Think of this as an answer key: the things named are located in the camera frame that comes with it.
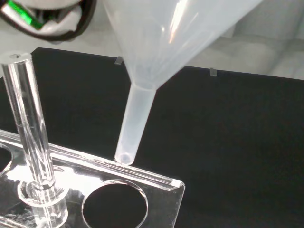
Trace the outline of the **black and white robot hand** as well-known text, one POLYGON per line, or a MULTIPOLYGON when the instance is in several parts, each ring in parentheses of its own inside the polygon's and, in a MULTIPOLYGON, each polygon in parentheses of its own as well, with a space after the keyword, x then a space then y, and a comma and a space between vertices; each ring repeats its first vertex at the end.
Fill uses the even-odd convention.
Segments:
POLYGON ((63 42, 84 33, 96 7, 96 0, 2 0, 0 19, 31 37, 63 42))

